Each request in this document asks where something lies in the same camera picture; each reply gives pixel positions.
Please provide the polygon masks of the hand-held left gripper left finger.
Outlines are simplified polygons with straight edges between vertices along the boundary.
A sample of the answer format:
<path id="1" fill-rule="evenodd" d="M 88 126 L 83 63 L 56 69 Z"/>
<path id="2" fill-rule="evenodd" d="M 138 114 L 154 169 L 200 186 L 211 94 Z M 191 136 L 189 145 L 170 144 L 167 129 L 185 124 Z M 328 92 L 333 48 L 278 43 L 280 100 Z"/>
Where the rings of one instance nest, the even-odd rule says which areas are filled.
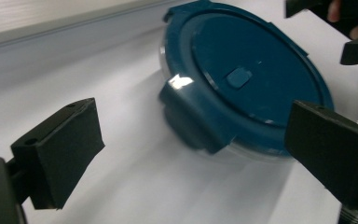
<path id="1" fill-rule="evenodd" d="M 64 106 L 11 145 L 16 198 L 36 209 L 62 209 L 103 148 L 95 100 Z"/>

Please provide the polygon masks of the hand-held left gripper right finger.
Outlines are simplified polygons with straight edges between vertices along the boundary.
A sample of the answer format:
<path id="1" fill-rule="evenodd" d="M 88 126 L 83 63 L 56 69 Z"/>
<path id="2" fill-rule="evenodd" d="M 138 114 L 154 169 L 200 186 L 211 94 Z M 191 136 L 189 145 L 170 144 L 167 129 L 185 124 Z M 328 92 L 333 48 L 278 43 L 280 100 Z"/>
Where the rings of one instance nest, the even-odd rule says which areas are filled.
<path id="1" fill-rule="evenodd" d="M 358 209 L 358 123 L 321 105 L 295 101 L 284 144 L 342 204 Z"/>

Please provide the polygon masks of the round container with teal lid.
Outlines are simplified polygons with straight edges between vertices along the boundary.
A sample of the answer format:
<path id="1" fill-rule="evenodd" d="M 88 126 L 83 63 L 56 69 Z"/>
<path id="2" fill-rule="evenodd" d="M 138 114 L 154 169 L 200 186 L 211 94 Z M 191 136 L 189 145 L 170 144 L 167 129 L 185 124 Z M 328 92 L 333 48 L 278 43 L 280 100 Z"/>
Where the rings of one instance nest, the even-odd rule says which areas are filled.
<path id="1" fill-rule="evenodd" d="M 164 20 L 160 60 L 167 81 L 159 99 L 190 147 L 287 159 L 293 101 L 332 107 L 307 52 L 274 24 L 210 0 L 172 7 Z"/>

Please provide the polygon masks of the aluminium rail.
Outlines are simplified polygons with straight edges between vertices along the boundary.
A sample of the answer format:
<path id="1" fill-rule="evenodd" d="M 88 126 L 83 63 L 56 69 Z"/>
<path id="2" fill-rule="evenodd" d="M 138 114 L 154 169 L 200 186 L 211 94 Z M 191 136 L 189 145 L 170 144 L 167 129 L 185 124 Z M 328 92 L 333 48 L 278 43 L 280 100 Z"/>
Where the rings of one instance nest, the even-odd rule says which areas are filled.
<path id="1" fill-rule="evenodd" d="M 0 44 L 177 0 L 0 0 Z"/>

